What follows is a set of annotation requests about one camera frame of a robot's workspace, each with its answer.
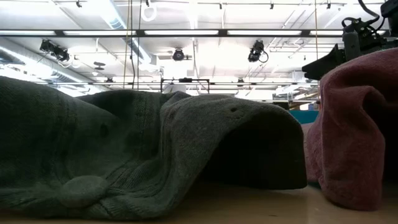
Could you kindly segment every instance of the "gray fabric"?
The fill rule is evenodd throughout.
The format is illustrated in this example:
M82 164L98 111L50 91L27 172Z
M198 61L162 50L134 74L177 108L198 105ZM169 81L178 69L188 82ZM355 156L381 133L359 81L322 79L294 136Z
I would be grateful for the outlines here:
M237 141L240 129L246 135ZM224 166L256 173L237 174L235 184L306 185L300 125L277 106L131 90L72 98L0 77L0 209L34 217L160 217L181 202L215 150L205 173L228 173L214 164L223 164L222 155L234 147L221 144L233 133L229 138L250 148L231 153L244 155L245 163L235 156ZM256 165L245 171L245 164ZM246 184L248 178L254 185Z

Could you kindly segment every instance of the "fluorescent light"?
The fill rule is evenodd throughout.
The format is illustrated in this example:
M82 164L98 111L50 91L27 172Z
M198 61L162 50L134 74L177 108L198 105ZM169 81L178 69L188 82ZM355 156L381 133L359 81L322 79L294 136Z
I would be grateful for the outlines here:
M146 35L217 35L218 30L145 30Z
M310 35L343 35L342 30L318 30L311 31Z
M0 35L55 35L51 30L0 30Z
M126 30L68 30L65 35L126 35ZM128 31L129 35L135 35L136 31Z
M229 30L228 35L300 35L300 30Z

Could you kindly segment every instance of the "red cloth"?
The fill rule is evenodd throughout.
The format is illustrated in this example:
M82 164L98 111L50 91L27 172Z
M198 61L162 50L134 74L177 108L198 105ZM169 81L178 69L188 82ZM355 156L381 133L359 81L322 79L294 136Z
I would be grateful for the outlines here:
M307 133L307 177L338 205L376 210L383 174L398 176L398 49L335 68L320 91L322 110Z

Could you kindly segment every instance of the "knit fabric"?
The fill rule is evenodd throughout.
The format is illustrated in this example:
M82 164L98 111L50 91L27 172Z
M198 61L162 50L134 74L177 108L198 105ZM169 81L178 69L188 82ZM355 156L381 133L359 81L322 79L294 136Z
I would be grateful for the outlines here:
M331 201L381 205L382 181L398 180L398 49L345 63L320 82L322 110L307 133L307 176Z
M307 184L300 125L277 106L132 90L72 98L4 77L0 99L1 210L141 220L168 214L201 172L262 189Z

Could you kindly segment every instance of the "table surface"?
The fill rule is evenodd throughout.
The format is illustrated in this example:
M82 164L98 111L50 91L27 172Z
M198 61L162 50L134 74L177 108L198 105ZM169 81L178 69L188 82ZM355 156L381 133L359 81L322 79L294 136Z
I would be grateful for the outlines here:
M88 220L34 220L0 215L3 224L118 223ZM320 190L257 190L219 184L195 184L168 217L132 223L398 223L398 186L384 190L383 206L376 212L358 212L331 204Z

